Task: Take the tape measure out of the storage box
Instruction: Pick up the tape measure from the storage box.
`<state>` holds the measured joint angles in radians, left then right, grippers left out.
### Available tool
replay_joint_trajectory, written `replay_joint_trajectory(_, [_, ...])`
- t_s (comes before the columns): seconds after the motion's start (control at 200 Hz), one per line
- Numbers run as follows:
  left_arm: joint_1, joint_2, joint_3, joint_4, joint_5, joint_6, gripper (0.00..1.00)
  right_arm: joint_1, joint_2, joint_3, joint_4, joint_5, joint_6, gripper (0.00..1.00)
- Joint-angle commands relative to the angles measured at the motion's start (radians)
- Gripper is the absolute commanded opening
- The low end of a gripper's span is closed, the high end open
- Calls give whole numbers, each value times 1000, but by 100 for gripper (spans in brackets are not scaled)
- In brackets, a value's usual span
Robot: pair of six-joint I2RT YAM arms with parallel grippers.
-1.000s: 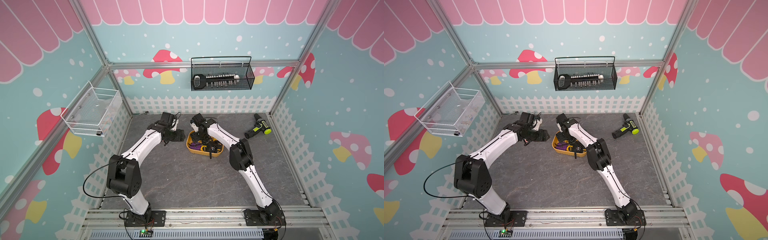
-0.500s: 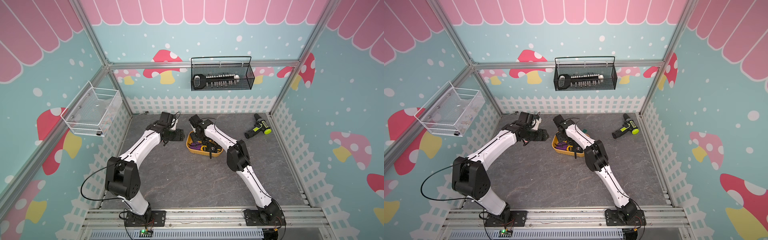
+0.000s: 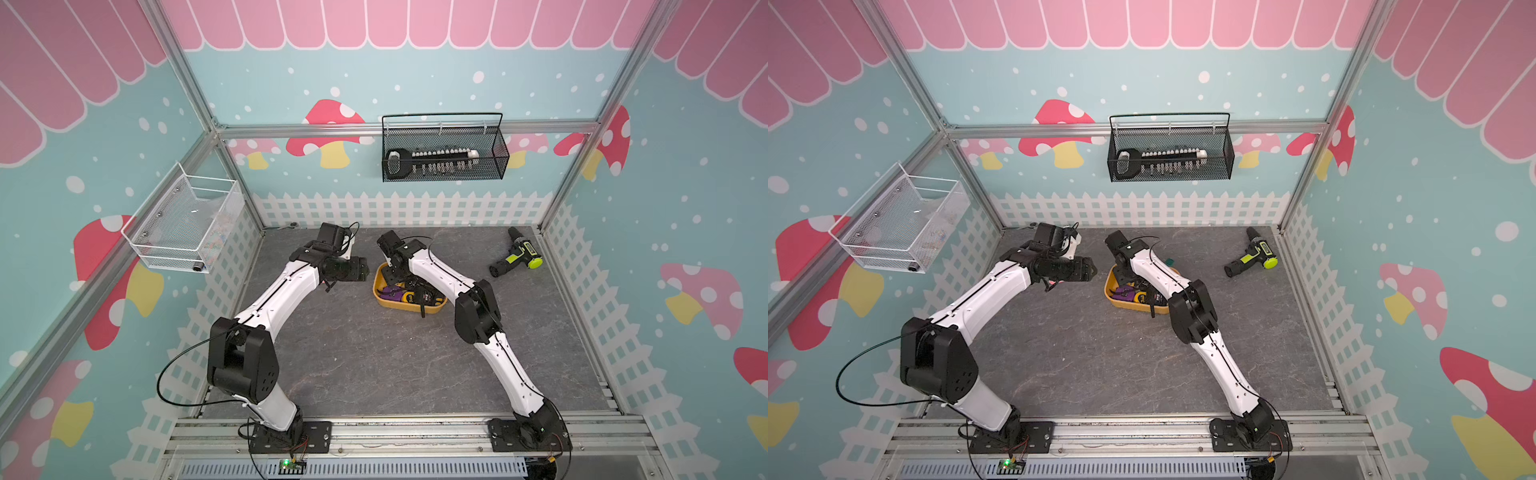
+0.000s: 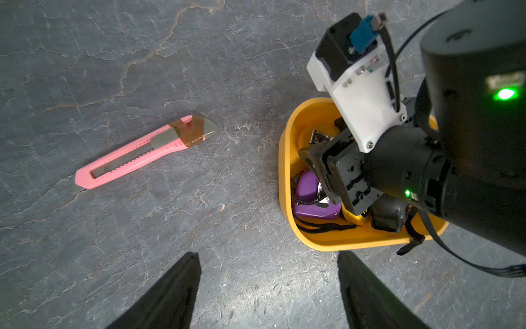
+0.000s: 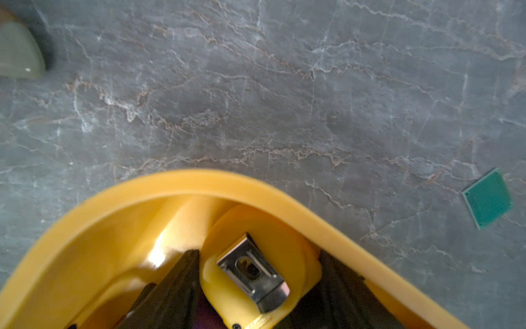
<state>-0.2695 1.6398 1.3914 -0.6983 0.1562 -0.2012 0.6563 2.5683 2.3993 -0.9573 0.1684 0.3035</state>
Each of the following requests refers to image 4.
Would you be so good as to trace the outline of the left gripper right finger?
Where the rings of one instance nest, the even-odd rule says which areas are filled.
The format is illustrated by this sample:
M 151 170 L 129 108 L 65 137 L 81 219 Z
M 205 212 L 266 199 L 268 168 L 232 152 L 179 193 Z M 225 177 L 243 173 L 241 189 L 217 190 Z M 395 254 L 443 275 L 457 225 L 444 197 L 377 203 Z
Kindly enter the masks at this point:
M 351 251 L 338 254 L 338 278 L 350 328 L 427 328 Z

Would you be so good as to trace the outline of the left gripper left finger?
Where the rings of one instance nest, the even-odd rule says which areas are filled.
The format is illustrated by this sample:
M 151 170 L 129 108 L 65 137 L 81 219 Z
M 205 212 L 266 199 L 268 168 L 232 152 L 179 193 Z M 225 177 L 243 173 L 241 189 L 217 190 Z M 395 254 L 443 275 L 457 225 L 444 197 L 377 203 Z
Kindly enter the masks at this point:
M 187 252 L 109 328 L 189 328 L 201 278 L 196 252 Z

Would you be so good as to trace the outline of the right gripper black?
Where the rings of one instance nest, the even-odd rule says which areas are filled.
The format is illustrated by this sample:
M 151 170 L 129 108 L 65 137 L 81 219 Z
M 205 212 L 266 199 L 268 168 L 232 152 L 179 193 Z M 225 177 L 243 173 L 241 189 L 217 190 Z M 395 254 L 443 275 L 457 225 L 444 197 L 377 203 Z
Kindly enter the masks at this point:
M 315 173 L 330 201 L 341 203 L 353 215 L 363 214 L 383 195 L 367 182 L 365 154 L 348 128 L 330 141 L 300 149 L 299 157 Z

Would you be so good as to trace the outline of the purple tape measure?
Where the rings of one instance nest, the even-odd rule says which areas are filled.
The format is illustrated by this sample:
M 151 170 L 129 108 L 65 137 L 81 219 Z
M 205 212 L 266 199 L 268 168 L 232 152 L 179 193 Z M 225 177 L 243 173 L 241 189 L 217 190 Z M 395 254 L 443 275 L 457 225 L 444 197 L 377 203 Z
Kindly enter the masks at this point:
M 294 216 L 334 220 L 340 215 L 342 204 L 330 201 L 314 172 L 303 171 L 296 183 L 292 195 Z

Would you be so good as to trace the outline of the yellow storage box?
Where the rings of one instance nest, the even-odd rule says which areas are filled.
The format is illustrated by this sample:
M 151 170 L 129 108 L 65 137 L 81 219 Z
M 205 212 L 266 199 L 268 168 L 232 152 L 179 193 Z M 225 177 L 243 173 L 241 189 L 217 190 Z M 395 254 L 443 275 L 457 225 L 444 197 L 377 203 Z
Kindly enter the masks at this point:
M 321 252 L 338 252 L 351 249 L 383 247 L 409 243 L 410 234 L 406 229 L 400 233 L 390 233 L 375 230 L 371 222 L 365 226 L 342 231 L 309 233 L 315 230 L 316 224 L 333 223 L 339 226 L 351 225 L 344 219 L 324 220 L 305 217 L 308 223 L 303 225 L 293 216 L 293 177 L 307 170 L 307 166 L 299 157 L 299 150 L 306 147 L 310 141 L 310 133 L 317 128 L 335 137 L 338 129 L 334 121 L 341 117 L 338 108 L 330 98 L 317 97 L 300 104 L 290 116 L 279 141 L 279 203 L 284 216 L 297 238 L 312 248 Z

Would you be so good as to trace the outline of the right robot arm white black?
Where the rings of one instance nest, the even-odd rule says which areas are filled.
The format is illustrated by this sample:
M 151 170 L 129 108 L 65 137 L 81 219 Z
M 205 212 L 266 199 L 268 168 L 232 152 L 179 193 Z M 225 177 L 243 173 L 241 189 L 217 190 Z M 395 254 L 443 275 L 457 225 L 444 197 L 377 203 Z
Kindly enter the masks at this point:
M 377 222 L 399 204 L 525 253 L 525 2 L 463 1 L 422 26 L 425 78 L 401 95 L 385 14 L 350 14 L 309 63 L 340 134 L 300 158 L 331 201 Z

